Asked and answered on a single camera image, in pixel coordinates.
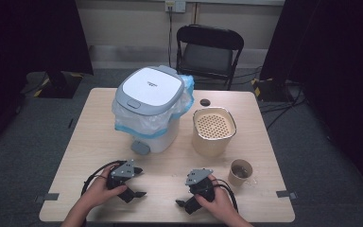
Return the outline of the clear blue-edged trash bag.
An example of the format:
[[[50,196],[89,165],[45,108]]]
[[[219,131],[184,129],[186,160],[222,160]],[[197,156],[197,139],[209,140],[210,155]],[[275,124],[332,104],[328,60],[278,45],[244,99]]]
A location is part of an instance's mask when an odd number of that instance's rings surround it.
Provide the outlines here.
[[[157,138],[194,103],[192,76],[131,75],[116,90],[112,102],[114,128],[141,138]]]

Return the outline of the white wall outlet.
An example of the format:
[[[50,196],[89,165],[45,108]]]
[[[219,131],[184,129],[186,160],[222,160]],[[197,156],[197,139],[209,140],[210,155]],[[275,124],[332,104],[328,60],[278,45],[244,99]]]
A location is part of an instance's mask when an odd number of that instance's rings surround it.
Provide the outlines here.
[[[165,0],[164,9],[167,12],[185,13],[186,2],[182,0]]]

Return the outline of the black folding chair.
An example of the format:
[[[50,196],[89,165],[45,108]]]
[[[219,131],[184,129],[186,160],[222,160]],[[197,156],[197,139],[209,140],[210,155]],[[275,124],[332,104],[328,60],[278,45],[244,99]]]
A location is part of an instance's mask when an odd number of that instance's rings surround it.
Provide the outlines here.
[[[179,74],[233,82],[244,39],[237,32],[213,26],[188,25],[177,31]]]

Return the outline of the grey tape strip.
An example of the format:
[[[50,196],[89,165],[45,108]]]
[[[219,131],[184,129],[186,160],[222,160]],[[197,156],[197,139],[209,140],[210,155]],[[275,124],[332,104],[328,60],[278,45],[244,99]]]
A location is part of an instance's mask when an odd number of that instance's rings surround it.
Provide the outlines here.
[[[56,201],[59,198],[59,193],[46,193],[44,195],[37,196],[35,202],[44,203],[45,201]]]
[[[280,190],[276,192],[278,198],[289,198],[291,200],[296,200],[298,195],[296,192],[289,192],[288,190]]]

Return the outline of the person's right hand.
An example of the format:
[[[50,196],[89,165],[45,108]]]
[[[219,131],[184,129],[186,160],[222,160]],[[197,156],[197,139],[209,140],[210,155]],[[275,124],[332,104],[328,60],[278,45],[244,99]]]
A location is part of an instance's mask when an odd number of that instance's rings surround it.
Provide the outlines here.
[[[237,216],[237,212],[233,208],[229,195],[224,189],[219,187],[216,187],[214,192],[215,198],[213,201],[207,201],[199,194],[197,194],[195,198],[198,203],[206,208],[215,218],[230,225]]]

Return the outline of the white grey-lidded trash can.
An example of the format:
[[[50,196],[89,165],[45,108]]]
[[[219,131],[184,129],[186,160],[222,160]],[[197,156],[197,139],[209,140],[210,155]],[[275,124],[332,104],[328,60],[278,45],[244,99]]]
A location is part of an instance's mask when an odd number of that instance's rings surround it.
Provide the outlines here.
[[[184,81],[166,66],[141,68],[117,88],[114,128],[132,137],[140,155],[165,151],[179,133]]]

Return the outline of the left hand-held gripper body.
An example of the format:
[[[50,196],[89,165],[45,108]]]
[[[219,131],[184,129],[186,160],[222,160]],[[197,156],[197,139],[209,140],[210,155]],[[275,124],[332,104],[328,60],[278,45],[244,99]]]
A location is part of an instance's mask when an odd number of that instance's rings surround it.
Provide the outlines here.
[[[125,181],[135,176],[134,161],[115,161],[110,164],[110,172],[107,177],[107,188],[114,189],[119,185],[123,185]]]

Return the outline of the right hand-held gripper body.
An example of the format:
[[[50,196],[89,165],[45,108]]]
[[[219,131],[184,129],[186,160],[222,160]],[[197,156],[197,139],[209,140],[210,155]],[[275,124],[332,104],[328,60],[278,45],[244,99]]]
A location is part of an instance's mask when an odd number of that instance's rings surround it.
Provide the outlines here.
[[[185,184],[193,195],[199,194],[207,201],[213,201],[215,199],[214,185],[209,178],[212,173],[212,169],[192,169],[187,175]]]

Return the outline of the beige strainer container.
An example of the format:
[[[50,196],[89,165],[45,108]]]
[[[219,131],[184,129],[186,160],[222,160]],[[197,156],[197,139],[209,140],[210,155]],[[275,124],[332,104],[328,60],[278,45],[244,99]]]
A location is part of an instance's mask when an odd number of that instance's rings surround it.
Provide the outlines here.
[[[208,107],[193,114],[192,144],[197,153],[206,157],[222,154],[236,134],[231,113],[222,107]]]

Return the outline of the brown paper cup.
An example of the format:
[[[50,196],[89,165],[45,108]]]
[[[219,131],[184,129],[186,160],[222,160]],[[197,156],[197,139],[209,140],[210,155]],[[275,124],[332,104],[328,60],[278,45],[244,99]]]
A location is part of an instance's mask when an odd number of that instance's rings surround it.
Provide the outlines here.
[[[248,170],[249,173],[249,177],[252,175],[253,172],[253,168],[251,166],[251,164],[243,159],[236,159],[233,160],[230,166],[230,172],[229,172],[229,176],[228,176],[228,181],[230,184],[234,185],[234,186],[240,186],[242,185],[244,182],[246,182],[248,180],[248,178],[238,178],[236,177],[233,172],[232,172],[232,167],[233,166],[243,166],[244,168],[246,168]]]

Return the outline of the dark wet tea bag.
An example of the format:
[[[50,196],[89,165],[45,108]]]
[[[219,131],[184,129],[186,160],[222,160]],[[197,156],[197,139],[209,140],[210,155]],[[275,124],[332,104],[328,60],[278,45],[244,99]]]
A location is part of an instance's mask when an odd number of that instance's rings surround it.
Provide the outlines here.
[[[246,168],[244,168],[243,166],[233,166],[232,172],[238,178],[244,179],[244,178],[249,177],[248,170]]]

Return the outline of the person's left hand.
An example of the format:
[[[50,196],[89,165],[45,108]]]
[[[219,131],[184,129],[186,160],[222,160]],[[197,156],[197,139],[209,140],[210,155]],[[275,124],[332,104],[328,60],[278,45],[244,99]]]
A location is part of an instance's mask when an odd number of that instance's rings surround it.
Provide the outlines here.
[[[103,169],[98,177],[88,187],[86,192],[79,199],[81,204],[92,209],[98,205],[103,204],[107,200],[117,195],[122,194],[128,189],[125,184],[109,189],[106,185],[107,178],[113,165],[107,166]]]

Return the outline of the black curtain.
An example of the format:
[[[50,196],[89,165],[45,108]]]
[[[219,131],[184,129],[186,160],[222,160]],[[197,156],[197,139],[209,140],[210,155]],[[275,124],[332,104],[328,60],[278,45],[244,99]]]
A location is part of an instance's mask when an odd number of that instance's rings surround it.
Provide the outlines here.
[[[363,0],[285,0],[260,77],[302,83],[363,176]]]
[[[53,71],[93,73],[76,0],[0,0],[0,132],[26,75]]]

